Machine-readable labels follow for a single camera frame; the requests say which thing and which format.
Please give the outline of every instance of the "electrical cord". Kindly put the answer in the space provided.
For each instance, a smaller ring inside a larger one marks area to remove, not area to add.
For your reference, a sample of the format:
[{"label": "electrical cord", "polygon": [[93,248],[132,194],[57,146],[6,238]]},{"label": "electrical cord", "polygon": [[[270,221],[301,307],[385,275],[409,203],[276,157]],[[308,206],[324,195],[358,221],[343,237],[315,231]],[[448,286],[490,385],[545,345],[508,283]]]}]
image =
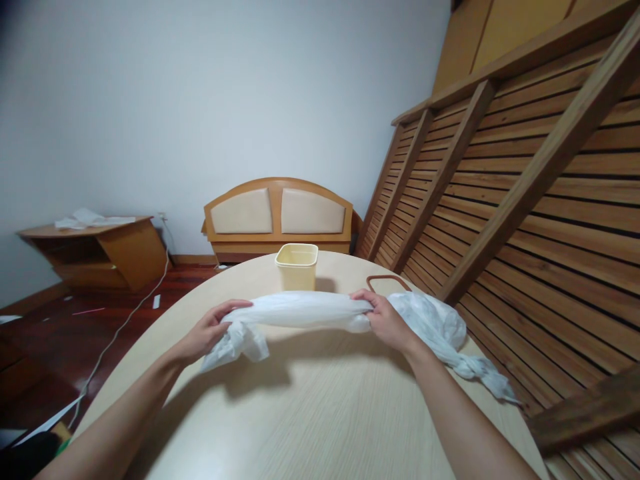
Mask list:
[{"label": "electrical cord", "polygon": [[[169,235],[171,236],[171,242],[173,243],[173,235],[171,234],[171,231],[169,230],[169,227],[167,226],[167,222],[166,222],[166,220],[164,218],[162,218],[162,223],[164,224],[165,228],[167,229],[167,232],[169,232]],[[120,330],[122,330],[124,327],[127,326],[127,324],[129,323],[129,320],[131,320],[131,317],[133,316],[133,314],[138,311],[138,309],[142,306],[142,304],[144,302],[146,302],[146,300],[150,296],[153,295],[153,292],[155,292],[158,289],[158,287],[162,284],[163,280],[167,276],[167,269],[169,268],[169,246],[167,246],[167,249],[165,251],[165,256],[166,256],[167,260],[165,262],[165,272],[162,274],[162,278],[160,278],[160,281],[153,288],[153,290],[151,290],[147,294],[147,296],[144,297],[140,303],[138,303],[138,306],[133,309],[133,311],[129,314],[129,316],[127,317],[125,322],[122,325],[120,325],[120,328],[118,328],[118,330],[115,331],[115,333],[113,334],[113,338],[111,339],[109,344],[106,346],[106,348],[104,350],[102,350],[102,353],[98,357],[98,361],[95,363],[95,367],[93,368],[93,371],[91,372],[89,378],[85,382],[85,385],[82,387],[82,390],[80,390],[80,395],[78,395],[78,400],[76,400],[75,412],[73,414],[73,418],[69,422],[69,428],[71,428],[73,426],[73,423],[75,422],[76,418],[78,417],[78,413],[80,412],[80,403],[82,402],[82,398],[84,398],[87,395],[87,393],[89,392],[89,384],[90,384],[91,380],[93,380],[93,376],[95,375],[95,373],[98,371],[98,368],[100,367],[100,362],[102,362],[102,357],[104,357],[104,355],[107,352],[107,350],[109,350],[109,348],[115,342],[116,338],[118,338],[118,333],[120,333]]]}]

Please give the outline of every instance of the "bed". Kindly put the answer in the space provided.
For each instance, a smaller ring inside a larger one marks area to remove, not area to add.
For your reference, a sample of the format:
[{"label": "bed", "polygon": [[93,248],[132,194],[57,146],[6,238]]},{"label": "bed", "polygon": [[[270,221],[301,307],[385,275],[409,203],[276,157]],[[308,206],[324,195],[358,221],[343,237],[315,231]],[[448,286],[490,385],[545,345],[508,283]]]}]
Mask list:
[{"label": "bed", "polygon": [[352,220],[358,218],[352,204],[334,192],[288,177],[238,185],[206,204],[204,212],[202,232],[221,263],[278,252],[285,243],[349,253]]}]

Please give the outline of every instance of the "hand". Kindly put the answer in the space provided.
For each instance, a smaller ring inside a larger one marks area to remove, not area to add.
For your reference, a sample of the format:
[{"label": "hand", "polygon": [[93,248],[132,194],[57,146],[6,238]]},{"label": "hand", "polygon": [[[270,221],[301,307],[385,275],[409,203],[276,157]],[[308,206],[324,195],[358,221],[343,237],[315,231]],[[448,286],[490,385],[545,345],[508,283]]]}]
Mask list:
[{"label": "hand", "polygon": [[205,313],[188,334],[176,343],[170,350],[176,359],[192,364],[200,357],[208,354],[213,346],[220,341],[230,326],[230,323],[220,323],[226,314],[238,308],[250,307],[248,300],[228,300]]},{"label": "hand", "polygon": [[373,305],[373,312],[366,315],[371,322],[371,330],[384,344],[406,354],[416,341],[422,342],[382,295],[361,289],[352,293],[351,299],[366,300]]}]

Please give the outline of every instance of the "red straw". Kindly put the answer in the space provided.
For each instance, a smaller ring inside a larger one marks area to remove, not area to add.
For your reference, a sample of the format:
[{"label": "red straw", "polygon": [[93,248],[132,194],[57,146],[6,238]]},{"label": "red straw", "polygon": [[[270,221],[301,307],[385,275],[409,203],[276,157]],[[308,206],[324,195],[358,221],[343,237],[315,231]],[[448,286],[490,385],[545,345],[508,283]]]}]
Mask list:
[{"label": "red straw", "polygon": [[83,313],[91,313],[93,311],[100,311],[100,310],[104,310],[106,307],[102,307],[101,309],[96,309],[96,310],[85,310],[84,312],[78,312],[78,313],[72,313],[72,315],[82,315]]}]

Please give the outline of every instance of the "cushioned headboard panel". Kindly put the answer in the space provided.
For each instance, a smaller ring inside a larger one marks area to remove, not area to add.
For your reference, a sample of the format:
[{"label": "cushioned headboard panel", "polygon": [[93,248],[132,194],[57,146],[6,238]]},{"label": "cushioned headboard panel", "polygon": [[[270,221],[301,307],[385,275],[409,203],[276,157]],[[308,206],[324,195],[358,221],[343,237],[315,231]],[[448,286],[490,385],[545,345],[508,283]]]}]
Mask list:
[{"label": "cushioned headboard panel", "polygon": [[272,233],[269,189],[240,193],[211,209],[216,233]]},{"label": "cushioned headboard panel", "polygon": [[341,233],[345,208],[316,193],[282,189],[282,233]]}]

